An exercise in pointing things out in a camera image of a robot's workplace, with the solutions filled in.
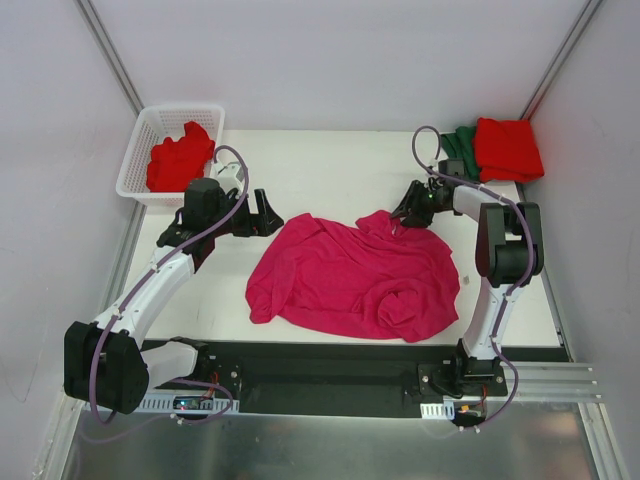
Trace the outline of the pink t shirt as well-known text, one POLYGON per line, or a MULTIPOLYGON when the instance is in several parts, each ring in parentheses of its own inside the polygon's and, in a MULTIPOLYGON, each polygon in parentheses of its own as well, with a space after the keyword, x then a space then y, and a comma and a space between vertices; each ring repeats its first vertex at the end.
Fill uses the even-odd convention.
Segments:
POLYGON ((368 340, 427 340, 454 324, 459 274, 449 246, 379 210, 349 227, 304 213, 287 221, 249 277, 254 324, 276 317, 368 340))

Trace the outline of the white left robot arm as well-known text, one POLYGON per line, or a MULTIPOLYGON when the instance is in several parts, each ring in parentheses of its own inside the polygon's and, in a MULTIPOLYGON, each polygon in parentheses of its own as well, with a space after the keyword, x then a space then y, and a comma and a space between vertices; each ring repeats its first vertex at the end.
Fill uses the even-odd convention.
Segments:
POLYGON ((214 374, 205 342, 178 336, 144 349, 147 334, 214 251, 217 238, 269 237, 283 225, 262 189, 226 191, 214 179, 192 181, 133 286, 93 321, 74 322, 67 329, 65 394, 93 410, 130 414, 151 388, 180 382, 192 389, 205 386, 214 374))

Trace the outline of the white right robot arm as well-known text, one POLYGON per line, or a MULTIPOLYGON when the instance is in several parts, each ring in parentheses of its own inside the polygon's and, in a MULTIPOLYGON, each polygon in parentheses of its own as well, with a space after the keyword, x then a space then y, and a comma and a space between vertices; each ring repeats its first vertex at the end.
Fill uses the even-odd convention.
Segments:
POLYGON ((459 398, 503 375, 504 330, 522 290, 544 266, 544 248, 537 204, 516 203, 447 171, 412 181, 391 217, 408 228, 428 228, 436 214, 447 211, 477 223, 475 265, 481 277, 469 327, 449 363, 428 375, 433 390, 459 398))

